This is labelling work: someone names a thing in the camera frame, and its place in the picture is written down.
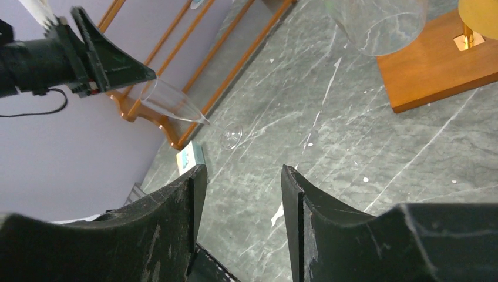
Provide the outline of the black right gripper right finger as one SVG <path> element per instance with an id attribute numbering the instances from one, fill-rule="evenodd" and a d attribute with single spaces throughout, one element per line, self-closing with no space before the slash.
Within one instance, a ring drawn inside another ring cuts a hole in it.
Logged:
<path id="1" fill-rule="evenodd" d="M 497 204 L 401 203 L 359 211 L 283 166 L 294 281 L 496 281 Z"/>

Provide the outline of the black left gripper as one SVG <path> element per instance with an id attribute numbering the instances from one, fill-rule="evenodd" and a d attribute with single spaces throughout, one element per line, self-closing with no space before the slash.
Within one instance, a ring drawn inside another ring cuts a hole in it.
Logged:
<path id="1" fill-rule="evenodd" d="M 70 12 L 84 44 L 64 17 L 49 22 L 44 38 L 29 41 L 16 41 L 13 27 L 1 21 L 1 97 L 45 95 L 66 85 L 82 98 L 157 78 L 154 70 L 112 43 L 83 7 Z"/>

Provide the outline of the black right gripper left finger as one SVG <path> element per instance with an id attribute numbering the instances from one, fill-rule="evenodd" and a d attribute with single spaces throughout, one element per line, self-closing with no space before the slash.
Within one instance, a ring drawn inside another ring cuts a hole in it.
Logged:
<path id="1" fill-rule="evenodd" d="M 207 190 L 200 164 L 93 221 L 1 214 L 2 281 L 186 281 Z"/>

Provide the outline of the small clear glass cup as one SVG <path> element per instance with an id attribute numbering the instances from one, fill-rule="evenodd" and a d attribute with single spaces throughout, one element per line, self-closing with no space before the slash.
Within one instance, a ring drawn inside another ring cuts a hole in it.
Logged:
<path id="1" fill-rule="evenodd" d="M 167 117 L 185 122 L 212 126 L 220 133 L 221 147 L 235 148 L 243 136 L 242 127 L 236 123 L 220 126 L 208 120 L 193 101 L 180 89 L 162 79 L 148 81 L 139 96 L 142 105 Z"/>

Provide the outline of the clear wine glass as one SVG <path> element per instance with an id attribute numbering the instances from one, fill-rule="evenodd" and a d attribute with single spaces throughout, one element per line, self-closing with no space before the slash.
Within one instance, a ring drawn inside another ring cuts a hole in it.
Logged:
<path id="1" fill-rule="evenodd" d="M 428 1 L 337 0 L 324 5 L 360 53 L 384 56 L 411 44 L 422 32 Z"/>

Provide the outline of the orange plastic wine glass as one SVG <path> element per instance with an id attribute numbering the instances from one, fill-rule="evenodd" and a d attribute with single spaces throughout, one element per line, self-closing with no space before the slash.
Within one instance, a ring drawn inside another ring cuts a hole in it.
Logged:
<path id="1" fill-rule="evenodd" d="M 460 0 L 458 12 L 471 30 L 497 40 L 497 0 Z"/>

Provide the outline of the orange wooden shelf rack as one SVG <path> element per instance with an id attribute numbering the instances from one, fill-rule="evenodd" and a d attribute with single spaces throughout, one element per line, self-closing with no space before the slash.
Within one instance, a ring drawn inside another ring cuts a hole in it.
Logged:
<path id="1" fill-rule="evenodd" d="M 158 77 L 200 98 L 207 113 L 290 7 L 290 1 L 114 1 L 100 28 Z"/>

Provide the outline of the small printed cardboard box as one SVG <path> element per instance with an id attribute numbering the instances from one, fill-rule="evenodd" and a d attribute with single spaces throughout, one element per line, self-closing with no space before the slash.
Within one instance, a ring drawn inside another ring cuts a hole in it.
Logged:
<path id="1" fill-rule="evenodd" d="M 196 165 L 204 165 L 206 161 L 202 146 L 197 142 L 190 141 L 184 149 L 176 154 L 176 163 L 179 176 Z"/>

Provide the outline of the blue white blister pack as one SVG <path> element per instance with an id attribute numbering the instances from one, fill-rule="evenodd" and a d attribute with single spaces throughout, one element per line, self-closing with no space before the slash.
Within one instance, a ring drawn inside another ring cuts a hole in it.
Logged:
<path id="1" fill-rule="evenodd" d="M 199 8 L 203 2 L 204 2 L 204 0 L 192 0 L 190 2 L 190 9 L 195 10 L 195 9 Z"/>

